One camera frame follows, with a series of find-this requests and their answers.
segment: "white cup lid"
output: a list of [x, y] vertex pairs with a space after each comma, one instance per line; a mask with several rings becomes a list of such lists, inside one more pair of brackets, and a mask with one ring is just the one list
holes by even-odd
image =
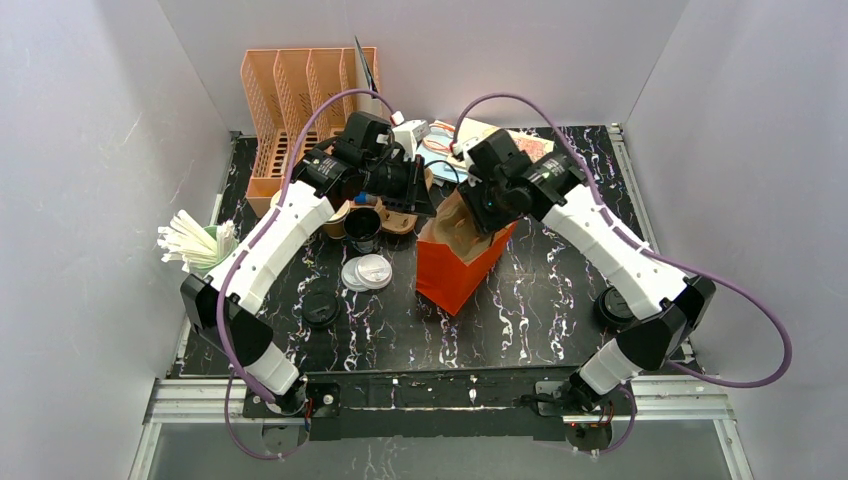
[[379, 290], [392, 280], [392, 265], [385, 258], [372, 253], [359, 258], [354, 274], [358, 283], [369, 290]]
[[342, 267], [342, 283], [354, 292], [364, 292], [368, 287], [362, 284], [356, 277], [356, 265], [359, 263], [359, 257], [351, 259]]

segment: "orange paper bag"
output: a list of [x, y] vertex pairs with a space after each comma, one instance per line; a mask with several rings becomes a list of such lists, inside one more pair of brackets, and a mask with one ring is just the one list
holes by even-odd
[[416, 290], [456, 315], [498, 261], [513, 230], [514, 222], [494, 235], [480, 236], [454, 191], [418, 236]]

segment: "white panel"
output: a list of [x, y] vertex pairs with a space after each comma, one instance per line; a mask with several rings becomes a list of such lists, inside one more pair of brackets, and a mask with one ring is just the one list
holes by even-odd
[[[249, 48], [378, 48], [380, 78], [406, 118], [453, 119], [474, 98], [529, 95], [564, 124], [620, 122], [687, 0], [159, 0], [231, 130], [253, 132], [239, 68]], [[538, 125], [509, 100], [475, 115]]]
[[[692, 2], [625, 126], [664, 253], [750, 286], [792, 334], [787, 377], [729, 392], [757, 478], [845, 477], [846, 23], [844, 2]], [[780, 360], [724, 291], [694, 340], [728, 379]]]
[[228, 144], [155, 0], [0, 3], [0, 477], [126, 478]]

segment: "marble table surface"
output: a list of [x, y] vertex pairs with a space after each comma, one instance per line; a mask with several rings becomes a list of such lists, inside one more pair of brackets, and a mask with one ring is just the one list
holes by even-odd
[[[552, 138], [550, 129], [522, 129]], [[603, 126], [568, 127], [567, 136], [589, 161], [601, 193], [622, 221], [641, 235], [624, 178]], [[255, 138], [235, 143], [218, 221], [233, 219], [243, 238], [257, 223], [245, 200]], [[434, 202], [449, 190], [433, 193]], [[377, 294], [347, 291], [343, 263], [355, 252], [323, 232], [295, 255], [271, 287], [258, 318], [274, 329], [277, 345], [301, 371], [414, 370], [582, 364], [610, 332], [592, 320], [592, 302], [605, 279], [563, 238], [521, 220], [489, 275], [456, 316], [415, 291], [417, 232], [381, 234], [380, 254], [393, 265], [391, 284]], [[302, 323], [303, 295], [334, 292], [342, 312], [329, 329]], [[226, 376], [226, 357], [192, 332], [173, 376]]]

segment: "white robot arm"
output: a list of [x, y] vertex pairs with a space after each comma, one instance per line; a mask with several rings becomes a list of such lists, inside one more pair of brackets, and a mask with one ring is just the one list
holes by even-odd
[[[183, 282], [181, 291], [195, 330], [220, 348], [223, 340], [211, 299], [217, 298], [236, 259], [244, 257], [224, 292], [229, 323], [226, 336], [244, 370], [277, 395], [281, 407], [298, 407], [298, 394], [292, 387], [298, 383], [299, 372], [274, 344], [270, 327], [255, 317], [268, 290], [300, 247], [334, 214], [335, 207], [360, 191], [381, 196], [390, 210], [434, 214], [424, 184], [423, 159], [414, 154], [428, 133], [429, 123], [424, 120], [392, 128], [382, 118], [352, 114], [341, 135], [316, 146], [295, 167], [282, 205], [272, 205], [205, 280], [189, 276]], [[326, 153], [331, 146], [332, 154]], [[257, 241], [261, 231], [264, 233]]]
[[619, 384], [643, 370], [660, 368], [700, 322], [715, 293], [712, 281], [689, 278], [642, 255], [641, 248], [648, 246], [605, 205], [596, 203], [585, 175], [565, 155], [549, 153], [534, 163], [505, 130], [466, 143], [461, 152], [474, 181], [458, 189], [479, 232], [534, 217], [577, 247], [623, 298], [627, 316], [635, 317], [635, 326], [619, 333], [571, 376], [566, 401], [591, 410]]

